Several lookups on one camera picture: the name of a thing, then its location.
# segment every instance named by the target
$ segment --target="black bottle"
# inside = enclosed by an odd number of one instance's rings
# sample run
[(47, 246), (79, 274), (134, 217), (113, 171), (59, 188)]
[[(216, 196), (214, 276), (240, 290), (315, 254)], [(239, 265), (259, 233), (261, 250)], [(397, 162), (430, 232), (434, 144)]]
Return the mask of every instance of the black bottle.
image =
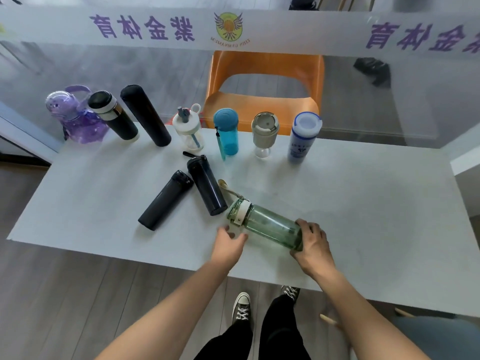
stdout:
[(194, 181), (188, 175), (177, 170), (145, 212), (141, 214), (138, 222), (147, 229), (155, 231), (193, 185)]
[(215, 216), (225, 211), (228, 205), (222, 196), (212, 169), (210, 169), (207, 157), (201, 155), (190, 159), (187, 162), (187, 169), (200, 192), (210, 216)]
[(95, 92), (88, 99), (88, 107), (123, 140), (134, 142), (140, 136), (133, 121), (110, 92), (106, 90)]
[(160, 120), (144, 90), (138, 84), (131, 84), (120, 92), (131, 113), (140, 122), (157, 146), (167, 146), (172, 141), (170, 133)]

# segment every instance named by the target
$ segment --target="blue lid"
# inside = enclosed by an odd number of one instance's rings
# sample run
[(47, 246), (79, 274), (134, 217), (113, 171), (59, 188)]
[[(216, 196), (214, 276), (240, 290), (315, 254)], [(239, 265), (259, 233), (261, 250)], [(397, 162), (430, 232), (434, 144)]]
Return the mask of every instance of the blue lid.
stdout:
[(231, 108), (221, 108), (213, 115), (213, 124), (221, 132), (229, 132), (239, 124), (239, 115)]

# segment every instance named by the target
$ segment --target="logo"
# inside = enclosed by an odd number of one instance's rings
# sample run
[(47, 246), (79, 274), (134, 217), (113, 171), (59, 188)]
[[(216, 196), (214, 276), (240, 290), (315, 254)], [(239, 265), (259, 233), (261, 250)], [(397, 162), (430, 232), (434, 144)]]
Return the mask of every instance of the logo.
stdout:
[(220, 16), (215, 14), (215, 24), (216, 32), (220, 38), (227, 42), (234, 42), (242, 35), (242, 14), (239, 16), (231, 12), (224, 12), (223, 14), (220, 14)]

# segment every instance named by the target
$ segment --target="tabletop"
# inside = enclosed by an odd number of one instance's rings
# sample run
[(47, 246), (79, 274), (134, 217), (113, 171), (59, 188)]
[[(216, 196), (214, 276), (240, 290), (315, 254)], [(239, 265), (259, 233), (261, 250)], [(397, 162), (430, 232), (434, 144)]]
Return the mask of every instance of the tabletop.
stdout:
[[(196, 187), (156, 231), (137, 220), (171, 175), (187, 172), (181, 139), (170, 145), (67, 141), (9, 239), (189, 270), (208, 260), (216, 227)], [(287, 160), (289, 136), (255, 157), (252, 134), (223, 162), (215, 131), (201, 151), (215, 178), (287, 218), (326, 231), (336, 266), (366, 298), (480, 316), (480, 250), (448, 158), (439, 150), (317, 139), (302, 164)], [(230, 276), (320, 290), (290, 256), (250, 234)]]

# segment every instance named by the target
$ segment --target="white banner strip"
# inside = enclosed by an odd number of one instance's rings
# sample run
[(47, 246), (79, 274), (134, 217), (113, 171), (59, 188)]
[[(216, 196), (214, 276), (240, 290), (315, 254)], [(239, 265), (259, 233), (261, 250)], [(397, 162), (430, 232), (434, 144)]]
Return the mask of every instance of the white banner strip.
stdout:
[(348, 57), (480, 56), (461, 14), (147, 7), (0, 7), (0, 40)]

